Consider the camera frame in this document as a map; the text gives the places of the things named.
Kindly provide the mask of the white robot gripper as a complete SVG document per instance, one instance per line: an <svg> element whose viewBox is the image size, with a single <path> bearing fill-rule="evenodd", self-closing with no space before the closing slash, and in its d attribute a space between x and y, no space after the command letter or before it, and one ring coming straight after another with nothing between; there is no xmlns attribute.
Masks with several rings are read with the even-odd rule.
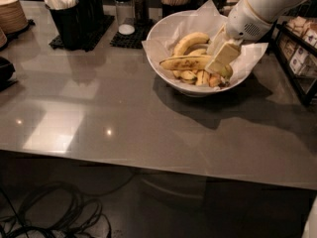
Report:
<svg viewBox="0 0 317 238"><path fill-rule="evenodd" d="M223 24L212 39L207 54L211 57L205 70L228 75L225 67L241 53L241 47L231 39L256 43L271 29L272 22L261 16L248 0L240 0L230 11L226 25Z"/></svg>

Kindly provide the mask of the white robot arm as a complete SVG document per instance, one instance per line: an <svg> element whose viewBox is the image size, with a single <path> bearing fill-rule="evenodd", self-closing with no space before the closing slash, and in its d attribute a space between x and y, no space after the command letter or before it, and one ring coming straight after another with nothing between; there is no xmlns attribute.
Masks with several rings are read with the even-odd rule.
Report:
<svg viewBox="0 0 317 238"><path fill-rule="evenodd" d="M240 55L242 43L259 41L284 12L307 0L240 0L230 11L227 21L213 38L205 66L209 73L219 73Z"/></svg>

